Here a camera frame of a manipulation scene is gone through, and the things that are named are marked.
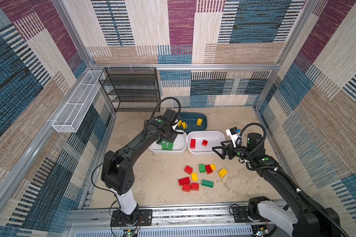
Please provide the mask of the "long red lego brick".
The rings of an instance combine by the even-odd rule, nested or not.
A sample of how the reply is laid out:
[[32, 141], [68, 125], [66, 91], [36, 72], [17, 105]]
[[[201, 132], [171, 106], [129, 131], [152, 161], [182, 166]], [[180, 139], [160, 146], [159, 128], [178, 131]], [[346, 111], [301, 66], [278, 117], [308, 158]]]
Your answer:
[[191, 139], [190, 140], [190, 148], [195, 149], [195, 147], [196, 147], [196, 139]]

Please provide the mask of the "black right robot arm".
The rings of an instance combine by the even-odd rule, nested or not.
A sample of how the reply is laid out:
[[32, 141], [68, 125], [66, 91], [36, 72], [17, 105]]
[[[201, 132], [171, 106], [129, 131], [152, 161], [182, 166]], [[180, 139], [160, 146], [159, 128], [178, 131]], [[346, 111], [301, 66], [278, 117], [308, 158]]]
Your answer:
[[340, 218], [333, 208], [325, 208], [304, 192], [282, 169], [279, 163], [266, 154], [264, 147], [267, 130], [260, 123], [249, 123], [243, 129], [227, 130], [231, 138], [212, 148], [221, 159], [238, 158], [249, 171], [264, 178], [286, 201], [292, 210], [278, 208], [265, 196], [249, 200], [248, 215], [252, 221], [267, 219], [291, 237], [346, 237]]

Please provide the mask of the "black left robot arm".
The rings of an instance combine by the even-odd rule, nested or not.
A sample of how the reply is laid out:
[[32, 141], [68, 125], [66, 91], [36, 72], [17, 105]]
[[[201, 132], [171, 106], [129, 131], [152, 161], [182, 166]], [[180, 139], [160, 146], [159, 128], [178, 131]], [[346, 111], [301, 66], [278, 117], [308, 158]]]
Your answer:
[[[157, 109], [166, 100], [176, 101], [178, 111], [166, 109], [162, 116], [155, 116]], [[141, 217], [138, 213], [139, 205], [132, 192], [135, 181], [133, 167], [139, 157], [154, 142], [158, 144], [162, 141], [173, 143], [179, 134], [183, 134], [175, 130], [180, 112], [181, 103], [177, 98], [166, 97], [162, 99], [157, 103], [151, 117], [144, 121], [142, 131], [116, 152], [108, 151], [105, 153], [103, 162], [94, 169], [94, 171], [97, 171], [101, 168], [100, 178], [105, 184], [104, 188], [97, 185], [94, 185], [94, 187], [112, 193], [118, 203], [118, 211], [112, 214], [111, 220], [119, 217], [125, 225], [141, 225]]]

